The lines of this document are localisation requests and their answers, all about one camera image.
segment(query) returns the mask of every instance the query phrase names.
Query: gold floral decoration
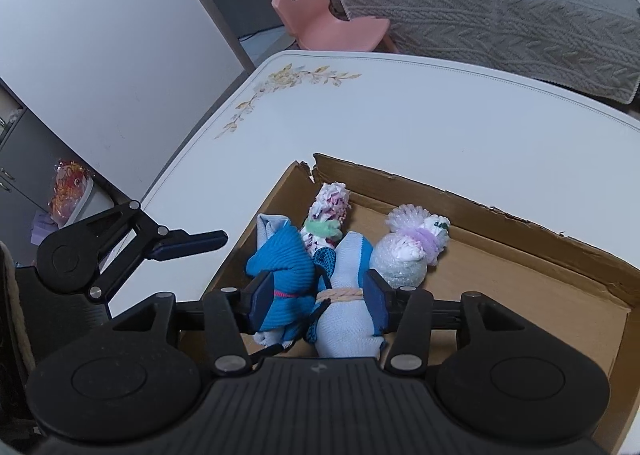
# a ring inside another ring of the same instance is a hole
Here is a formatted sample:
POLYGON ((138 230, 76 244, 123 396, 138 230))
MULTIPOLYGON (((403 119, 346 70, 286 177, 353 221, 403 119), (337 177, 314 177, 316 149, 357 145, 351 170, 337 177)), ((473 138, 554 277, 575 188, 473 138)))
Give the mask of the gold floral decoration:
POLYGON ((331 82, 334 86, 340 86, 344 80, 354 80, 359 78, 360 74, 350 74, 349 72, 337 72, 336 70, 329 70, 329 65, 319 67, 316 70, 305 70, 305 67, 292 68, 290 63, 284 69, 269 74, 266 81, 259 83, 254 88, 254 95, 248 101, 243 101, 236 106, 237 112, 226 123, 223 130, 216 136, 216 139, 225 135, 226 132, 233 133, 238 128, 238 123, 244 120, 244 117, 254 111, 255 101, 260 99, 265 94, 271 94, 284 88, 291 88, 292 86, 300 85, 303 80, 311 83, 312 85, 318 85, 322 83, 326 85, 331 82))

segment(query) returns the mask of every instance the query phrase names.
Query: cardboard box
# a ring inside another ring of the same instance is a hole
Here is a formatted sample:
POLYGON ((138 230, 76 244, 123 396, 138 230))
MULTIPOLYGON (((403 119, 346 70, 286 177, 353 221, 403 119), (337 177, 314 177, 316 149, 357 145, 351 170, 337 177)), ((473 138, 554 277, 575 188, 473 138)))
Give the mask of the cardboard box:
MULTIPOLYGON (((617 452, 639 404, 640 271, 609 253, 494 208, 323 155, 316 155, 312 172, 306 164, 292 164, 258 212, 287 215, 300 227, 322 182, 334 181, 351 191, 352 209, 343 231, 358 231, 372 244, 388 232, 386 215, 400 204, 448 216, 449 247, 423 287, 438 299, 460 300, 462 292, 483 292, 599 364, 609 375, 611 397, 594 439, 617 452)), ((254 219, 209 290, 248 283, 244 266, 255 249, 254 219)), ((201 335, 188 333, 182 348, 197 358, 204 352, 202 341, 201 335)), ((251 338, 245 344, 250 351, 258 349, 251 338)), ((455 348, 455 332, 434 331, 430 363, 440 363, 455 348)), ((312 356, 314 351, 301 341, 289 355, 312 356)))

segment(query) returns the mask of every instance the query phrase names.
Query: chair leg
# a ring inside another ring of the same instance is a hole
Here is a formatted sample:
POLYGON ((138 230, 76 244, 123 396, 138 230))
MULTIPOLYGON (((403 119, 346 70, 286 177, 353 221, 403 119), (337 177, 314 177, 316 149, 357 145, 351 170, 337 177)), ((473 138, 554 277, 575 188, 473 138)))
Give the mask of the chair leg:
POLYGON ((398 47, 396 47, 396 44, 391 39, 389 34, 385 34, 385 37, 382 38, 382 41, 386 45, 386 48, 389 50, 390 53, 392 53, 392 54, 399 54, 400 53, 400 51, 398 50, 398 47))

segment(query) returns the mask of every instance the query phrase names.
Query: white plastic container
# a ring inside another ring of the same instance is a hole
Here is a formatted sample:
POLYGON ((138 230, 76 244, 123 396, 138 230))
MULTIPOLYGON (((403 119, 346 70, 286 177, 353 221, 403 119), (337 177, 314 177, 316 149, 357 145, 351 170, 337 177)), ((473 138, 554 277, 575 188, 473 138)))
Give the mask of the white plastic container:
POLYGON ((114 207, 113 200, 108 196, 105 190, 103 190, 98 184, 94 183, 94 180, 89 177, 89 182, 86 185, 86 190, 84 190, 84 195, 78 202, 76 209, 71 213, 71 216, 66 221, 66 226, 70 226, 74 222, 78 222, 78 220, 82 220, 83 218, 87 218, 89 216, 97 215, 97 213, 103 212, 104 210, 109 210, 114 207))

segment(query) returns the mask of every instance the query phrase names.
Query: chair backrest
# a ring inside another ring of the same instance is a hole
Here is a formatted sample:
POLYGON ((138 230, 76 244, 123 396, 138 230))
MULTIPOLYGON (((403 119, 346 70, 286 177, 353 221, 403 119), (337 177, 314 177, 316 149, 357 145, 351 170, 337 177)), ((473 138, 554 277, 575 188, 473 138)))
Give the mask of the chair backrest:
POLYGON ((271 0, 287 32, 297 37, 311 22, 329 12, 329 0, 271 0))

